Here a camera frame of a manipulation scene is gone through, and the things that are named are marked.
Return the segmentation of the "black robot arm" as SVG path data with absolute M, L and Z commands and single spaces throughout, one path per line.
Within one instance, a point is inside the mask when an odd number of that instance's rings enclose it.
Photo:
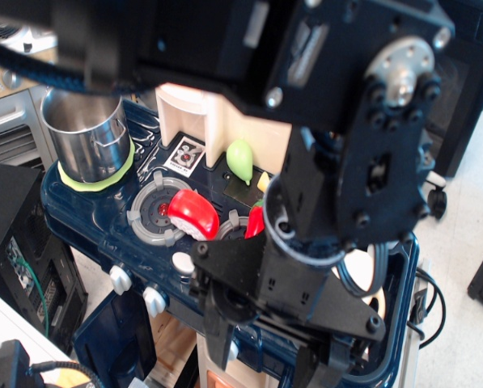
M 362 300 L 384 282 L 389 243 L 430 211 L 424 122 L 454 31 L 437 2 L 0 1 L 0 19 L 56 33 L 56 65 L 0 45 L 0 65 L 37 82 L 110 95 L 170 82 L 292 124 L 263 233 L 191 250 L 216 365 L 255 323 L 300 342 L 295 386 L 334 387 L 384 337 Z M 368 291 L 343 261 L 367 246 Z

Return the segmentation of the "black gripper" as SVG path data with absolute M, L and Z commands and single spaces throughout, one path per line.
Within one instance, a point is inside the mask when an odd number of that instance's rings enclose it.
M 383 320 L 342 269 L 370 218 L 344 214 L 341 180 L 283 173 L 264 197 L 265 229 L 246 240 L 196 242 L 191 291 L 210 359 L 225 370 L 237 326 L 296 340 L 296 387 L 337 387 L 364 359 Z

